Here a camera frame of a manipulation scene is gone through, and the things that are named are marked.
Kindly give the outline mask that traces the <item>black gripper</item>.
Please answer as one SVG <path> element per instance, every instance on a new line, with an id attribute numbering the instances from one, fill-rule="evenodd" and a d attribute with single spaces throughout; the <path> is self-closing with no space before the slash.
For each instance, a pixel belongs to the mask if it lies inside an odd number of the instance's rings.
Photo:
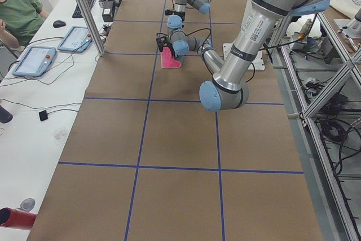
<path id="1" fill-rule="evenodd" d="M 172 54 L 175 54 L 172 41 L 171 41 L 170 39 L 167 39 L 167 40 L 166 40 L 166 44 L 167 44 L 167 47 L 170 49 L 171 53 L 172 53 Z"/>

